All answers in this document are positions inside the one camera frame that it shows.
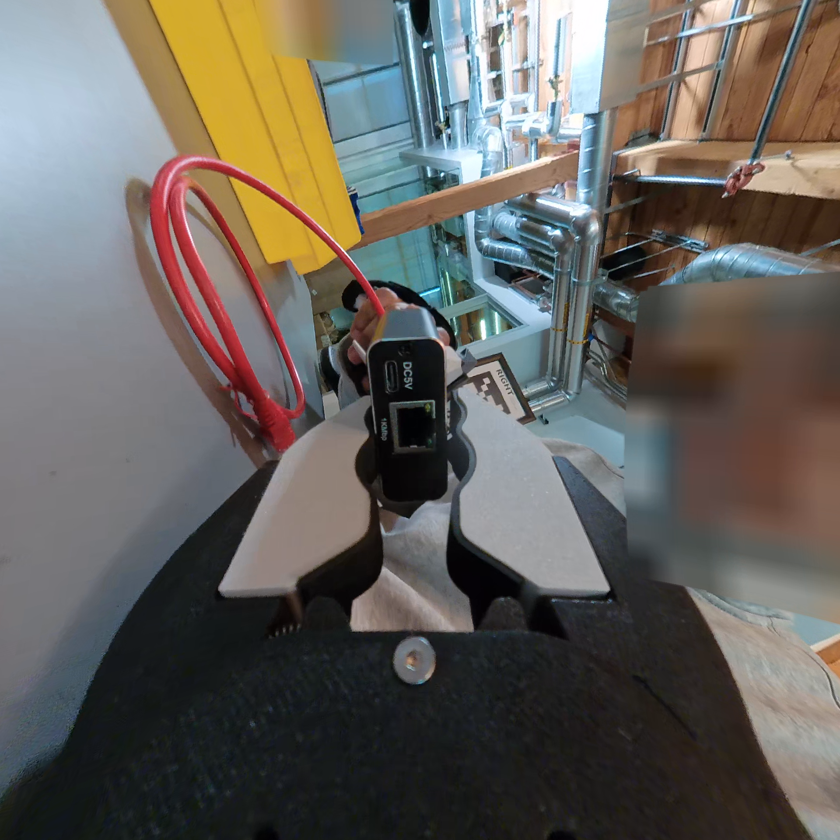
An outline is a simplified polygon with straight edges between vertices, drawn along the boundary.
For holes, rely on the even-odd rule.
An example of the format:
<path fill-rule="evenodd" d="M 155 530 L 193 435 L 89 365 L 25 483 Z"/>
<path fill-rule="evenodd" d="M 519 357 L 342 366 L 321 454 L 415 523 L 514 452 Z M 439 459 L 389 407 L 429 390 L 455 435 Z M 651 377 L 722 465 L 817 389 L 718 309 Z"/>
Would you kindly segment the yellow panel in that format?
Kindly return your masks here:
<path fill-rule="evenodd" d="M 304 59 L 276 56 L 251 1 L 151 1 L 217 156 L 268 184 L 343 248 L 362 237 Z"/>

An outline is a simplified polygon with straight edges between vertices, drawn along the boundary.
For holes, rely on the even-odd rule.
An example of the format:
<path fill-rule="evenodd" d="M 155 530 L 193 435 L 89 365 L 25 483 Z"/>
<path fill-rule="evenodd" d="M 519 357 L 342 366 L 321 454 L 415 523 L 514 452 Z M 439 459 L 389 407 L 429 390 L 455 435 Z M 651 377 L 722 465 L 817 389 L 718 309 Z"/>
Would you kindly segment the grey metal duct box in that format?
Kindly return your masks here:
<path fill-rule="evenodd" d="M 573 2 L 572 114 L 595 114 L 635 99 L 647 21 L 647 1 Z"/>

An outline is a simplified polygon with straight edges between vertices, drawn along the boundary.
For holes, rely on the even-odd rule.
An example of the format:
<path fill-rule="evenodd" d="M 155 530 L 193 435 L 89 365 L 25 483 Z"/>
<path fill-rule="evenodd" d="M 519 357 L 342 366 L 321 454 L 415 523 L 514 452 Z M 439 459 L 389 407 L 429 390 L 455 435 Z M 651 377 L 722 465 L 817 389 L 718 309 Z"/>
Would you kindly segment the silver insulated pipe bundle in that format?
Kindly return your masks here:
<path fill-rule="evenodd" d="M 523 391 L 536 416 L 567 406 L 582 390 L 601 220 L 593 207 L 549 192 L 522 194 L 475 211 L 474 237 L 482 256 L 551 280 L 546 374 Z"/>

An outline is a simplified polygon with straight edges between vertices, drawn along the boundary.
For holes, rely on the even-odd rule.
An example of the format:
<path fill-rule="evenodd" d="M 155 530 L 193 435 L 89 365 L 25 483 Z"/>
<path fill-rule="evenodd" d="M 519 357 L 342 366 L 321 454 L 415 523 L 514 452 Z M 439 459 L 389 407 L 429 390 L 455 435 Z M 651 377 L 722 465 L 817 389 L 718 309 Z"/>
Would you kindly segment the large silver round duct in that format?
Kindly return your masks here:
<path fill-rule="evenodd" d="M 796 255 L 779 248 L 744 243 L 708 250 L 659 285 L 667 287 L 838 271 L 838 264 L 828 263 L 813 256 Z"/>

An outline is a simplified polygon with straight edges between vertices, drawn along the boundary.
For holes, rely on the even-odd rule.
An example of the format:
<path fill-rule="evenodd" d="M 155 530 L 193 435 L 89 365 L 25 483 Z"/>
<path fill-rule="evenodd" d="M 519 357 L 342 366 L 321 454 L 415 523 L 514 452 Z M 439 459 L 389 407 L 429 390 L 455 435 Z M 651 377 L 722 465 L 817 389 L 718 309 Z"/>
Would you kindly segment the person's right hand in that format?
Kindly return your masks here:
<path fill-rule="evenodd" d="M 384 312 L 405 308 L 420 308 L 400 290 L 383 285 L 373 286 L 373 289 Z M 367 350 L 377 330 L 381 315 L 375 304 L 366 295 L 363 295 L 361 300 L 362 302 L 357 307 L 350 328 L 350 347 L 346 353 L 348 361 L 352 365 L 362 364 L 361 355 L 358 349 L 354 347 L 354 342 L 359 344 L 363 350 Z"/>

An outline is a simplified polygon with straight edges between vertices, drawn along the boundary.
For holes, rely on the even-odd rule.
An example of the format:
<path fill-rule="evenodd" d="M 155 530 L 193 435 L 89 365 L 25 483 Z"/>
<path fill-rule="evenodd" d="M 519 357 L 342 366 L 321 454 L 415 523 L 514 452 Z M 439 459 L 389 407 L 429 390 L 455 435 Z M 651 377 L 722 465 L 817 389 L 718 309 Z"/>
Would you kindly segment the silver vertical duct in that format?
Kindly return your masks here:
<path fill-rule="evenodd" d="M 394 3 L 394 26 L 401 64 L 408 118 L 418 149 L 430 148 L 437 139 L 425 37 L 417 31 L 411 2 Z"/>

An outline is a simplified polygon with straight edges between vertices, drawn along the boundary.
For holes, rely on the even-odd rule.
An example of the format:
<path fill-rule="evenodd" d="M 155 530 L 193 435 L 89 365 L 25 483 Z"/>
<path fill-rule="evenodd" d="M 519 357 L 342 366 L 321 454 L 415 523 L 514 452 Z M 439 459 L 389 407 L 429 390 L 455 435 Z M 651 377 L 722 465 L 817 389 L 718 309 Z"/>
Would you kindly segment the wooden beam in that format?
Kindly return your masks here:
<path fill-rule="evenodd" d="M 690 186 L 724 180 L 749 161 L 753 144 L 747 141 L 674 140 L 622 151 L 616 159 L 617 177 L 642 183 L 667 183 L 676 177 Z M 839 198 L 838 142 L 771 142 L 762 153 L 764 170 L 752 177 L 748 192 L 837 200 Z"/>
<path fill-rule="evenodd" d="M 545 157 L 478 181 L 449 187 L 411 201 L 361 216 L 364 234 L 353 249 L 427 228 L 482 207 L 504 203 L 572 180 L 579 165 L 578 151 Z"/>

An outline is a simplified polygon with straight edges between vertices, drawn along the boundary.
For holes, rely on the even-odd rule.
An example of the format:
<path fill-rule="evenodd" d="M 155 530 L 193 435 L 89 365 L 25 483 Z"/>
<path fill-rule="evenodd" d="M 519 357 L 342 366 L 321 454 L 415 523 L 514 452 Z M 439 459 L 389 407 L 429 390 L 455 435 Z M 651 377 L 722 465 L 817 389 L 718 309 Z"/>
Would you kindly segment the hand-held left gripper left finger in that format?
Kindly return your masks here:
<path fill-rule="evenodd" d="M 354 599 L 382 570 L 379 507 L 357 470 L 370 402 L 306 432 L 280 458 L 218 593 Z"/>

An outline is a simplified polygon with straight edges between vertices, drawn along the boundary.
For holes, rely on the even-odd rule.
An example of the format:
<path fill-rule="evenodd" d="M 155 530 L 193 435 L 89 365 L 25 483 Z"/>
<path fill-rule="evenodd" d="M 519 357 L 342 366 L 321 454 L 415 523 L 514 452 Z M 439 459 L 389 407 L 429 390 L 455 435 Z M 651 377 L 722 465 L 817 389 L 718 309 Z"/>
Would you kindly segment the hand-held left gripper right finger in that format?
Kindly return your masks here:
<path fill-rule="evenodd" d="M 610 591 L 545 443 L 471 390 L 453 400 L 465 473 L 450 508 L 448 572 L 469 599 L 601 599 Z"/>

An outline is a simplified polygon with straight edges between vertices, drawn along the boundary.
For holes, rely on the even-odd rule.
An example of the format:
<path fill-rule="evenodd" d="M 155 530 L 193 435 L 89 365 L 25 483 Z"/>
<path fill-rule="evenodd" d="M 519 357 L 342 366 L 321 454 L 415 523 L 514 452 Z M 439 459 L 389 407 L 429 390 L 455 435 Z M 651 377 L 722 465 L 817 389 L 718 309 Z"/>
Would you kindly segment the black network adapter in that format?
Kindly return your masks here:
<path fill-rule="evenodd" d="M 366 352 L 375 464 L 390 502 L 446 492 L 447 349 L 428 310 L 405 308 L 385 313 Z"/>

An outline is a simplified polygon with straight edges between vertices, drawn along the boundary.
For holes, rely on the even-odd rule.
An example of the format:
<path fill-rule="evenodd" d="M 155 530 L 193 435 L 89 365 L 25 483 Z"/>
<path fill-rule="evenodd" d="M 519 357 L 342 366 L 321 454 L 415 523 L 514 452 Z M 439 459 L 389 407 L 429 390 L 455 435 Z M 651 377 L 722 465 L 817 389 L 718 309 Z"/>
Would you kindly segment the person's grey sweatshirt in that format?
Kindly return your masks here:
<path fill-rule="evenodd" d="M 839 838 L 838 677 L 784 610 L 688 593 L 734 677 L 775 779 L 811 838 Z"/>

